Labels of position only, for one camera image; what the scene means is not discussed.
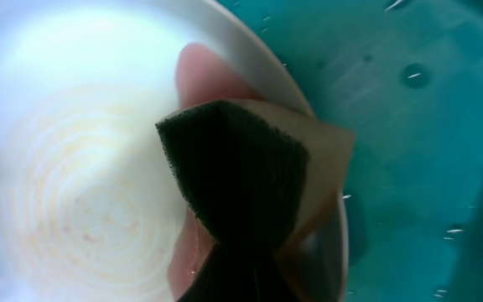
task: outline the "green scouring pad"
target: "green scouring pad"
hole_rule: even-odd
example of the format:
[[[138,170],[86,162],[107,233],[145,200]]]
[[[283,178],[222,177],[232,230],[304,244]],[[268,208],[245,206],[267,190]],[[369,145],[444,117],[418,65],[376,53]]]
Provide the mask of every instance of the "green scouring pad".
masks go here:
[[[297,301],[274,258],[330,214],[351,135],[249,100],[191,107],[156,126],[184,198],[218,242],[180,301]]]

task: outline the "teal plastic tub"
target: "teal plastic tub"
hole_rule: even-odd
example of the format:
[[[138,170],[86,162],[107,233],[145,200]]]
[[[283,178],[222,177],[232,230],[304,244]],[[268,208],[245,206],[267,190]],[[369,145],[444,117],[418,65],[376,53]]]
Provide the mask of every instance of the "teal plastic tub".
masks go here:
[[[483,301],[483,0],[221,3],[356,133],[346,301]]]

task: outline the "white bowl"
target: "white bowl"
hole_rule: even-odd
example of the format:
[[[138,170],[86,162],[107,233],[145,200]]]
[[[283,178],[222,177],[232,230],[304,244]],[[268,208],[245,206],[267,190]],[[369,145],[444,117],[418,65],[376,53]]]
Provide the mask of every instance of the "white bowl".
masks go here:
[[[177,109],[175,68],[192,42],[266,99],[313,114],[217,3],[0,0],[0,301],[173,300],[166,269],[185,203],[153,124]],[[307,266],[306,277],[332,283],[332,300],[348,263],[337,198],[303,249],[313,260],[313,247],[336,250],[318,256],[332,274]]]

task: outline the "water bubble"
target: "water bubble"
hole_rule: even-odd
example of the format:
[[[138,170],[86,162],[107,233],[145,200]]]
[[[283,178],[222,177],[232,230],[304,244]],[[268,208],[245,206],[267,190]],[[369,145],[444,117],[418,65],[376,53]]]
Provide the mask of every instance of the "water bubble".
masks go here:
[[[411,4],[413,0],[391,0],[385,5],[385,13],[393,10],[405,8],[407,5]]]
[[[430,81],[428,69],[422,64],[406,66],[400,77],[405,86],[413,89],[423,88]]]
[[[447,291],[446,289],[437,289],[434,293],[434,297],[438,299],[442,299],[446,296]]]
[[[464,228],[460,224],[454,224],[450,226],[447,231],[443,235],[443,239],[446,241],[455,241],[459,240],[462,237],[462,233],[464,232]]]
[[[288,62],[288,60],[285,57],[283,57],[282,55],[277,55],[277,58],[278,58],[279,61],[281,61],[281,63],[283,64],[284,68],[288,68],[289,62]]]
[[[464,229],[460,224],[454,224],[450,227],[450,229],[447,231],[448,234],[457,234],[463,232]]]

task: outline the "dark green scrubber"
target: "dark green scrubber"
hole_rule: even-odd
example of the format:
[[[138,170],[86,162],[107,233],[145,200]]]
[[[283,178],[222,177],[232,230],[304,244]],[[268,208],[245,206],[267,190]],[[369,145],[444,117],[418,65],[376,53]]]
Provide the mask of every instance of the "dark green scrubber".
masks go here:
[[[229,253],[270,257],[293,232],[309,153],[259,116],[211,102],[157,124],[179,188]]]

